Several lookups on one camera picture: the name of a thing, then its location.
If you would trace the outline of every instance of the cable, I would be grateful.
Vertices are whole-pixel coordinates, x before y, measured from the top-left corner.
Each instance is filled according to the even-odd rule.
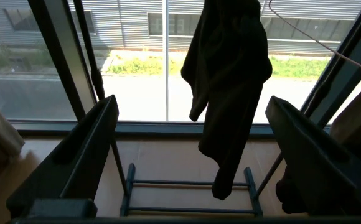
[[[335,50],[332,50],[330,47],[320,43],[320,41],[316,40],[315,38],[311,37],[310,35],[306,34],[305,32],[303,32],[302,30],[298,29],[297,27],[293,26],[291,23],[289,23],[288,21],[286,21],[282,16],[280,16],[275,10],[272,9],[271,4],[272,4],[273,0],[269,0],[269,9],[276,15],[278,16],[281,20],[283,20],[285,23],[287,23],[288,25],[290,25],[291,27],[295,28],[296,30],[300,31],[301,33],[303,33],[304,35],[306,35],[307,37],[309,37],[310,39],[314,40],[316,43],[320,44],[321,46],[323,46],[324,48],[326,48],[327,50],[330,50],[331,52],[335,53],[338,57],[341,57],[343,59],[345,59],[346,61],[358,66],[359,68],[361,68],[361,64],[355,62],[352,59],[349,59],[346,56],[343,56],[342,54],[336,52]]]

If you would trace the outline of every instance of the sunlit pavement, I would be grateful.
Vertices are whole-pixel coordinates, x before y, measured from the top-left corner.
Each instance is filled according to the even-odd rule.
[[[165,121],[166,86],[165,79],[159,76],[104,76],[106,96],[114,94],[120,108],[120,120]],[[310,94],[316,81],[301,81],[284,78],[271,78],[264,87],[254,117],[254,123],[267,123],[266,105],[271,96],[277,96],[300,109]],[[346,105],[361,91],[361,83],[356,87]],[[190,86],[181,77],[169,78],[169,121],[188,122],[192,102]]]

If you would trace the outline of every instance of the black cloth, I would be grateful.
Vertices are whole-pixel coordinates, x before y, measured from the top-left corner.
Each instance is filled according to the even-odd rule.
[[[231,191],[263,83],[272,74],[258,0],[205,0],[181,74],[192,88],[190,119],[208,104],[199,151],[219,171],[212,187],[224,200]]]

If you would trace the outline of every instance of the corrugated metal wall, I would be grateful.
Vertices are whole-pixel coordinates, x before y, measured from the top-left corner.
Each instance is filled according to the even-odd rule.
[[[264,17],[274,14],[269,0],[260,0]],[[162,38],[149,36],[148,13],[161,13],[161,0],[97,0],[83,1],[85,10],[92,11],[96,34],[91,35],[95,47],[161,48]],[[169,0],[169,13],[200,14],[204,0]],[[361,9],[361,0],[275,0],[273,9],[284,17],[310,19],[354,20]],[[40,32],[14,32],[4,8],[29,8],[27,0],[0,0],[0,44],[35,45],[43,43]],[[188,49],[191,37],[170,37],[170,49]],[[329,44],[336,49],[338,44]],[[269,50],[275,52],[328,53],[316,43],[269,40]]]

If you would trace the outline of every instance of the black cord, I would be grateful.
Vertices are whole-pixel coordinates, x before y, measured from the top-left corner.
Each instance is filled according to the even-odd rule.
[[[89,30],[87,20],[85,19],[85,13],[83,11],[82,0],[74,0],[73,2],[75,6],[75,11],[77,12],[78,21],[80,23],[85,48],[87,50],[89,64],[91,65],[92,84],[95,87],[95,91],[98,95],[99,100],[102,100],[105,98],[105,89],[103,88],[103,79],[101,77],[98,65],[96,64],[95,54],[93,53],[92,41],[91,37],[89,36]]]

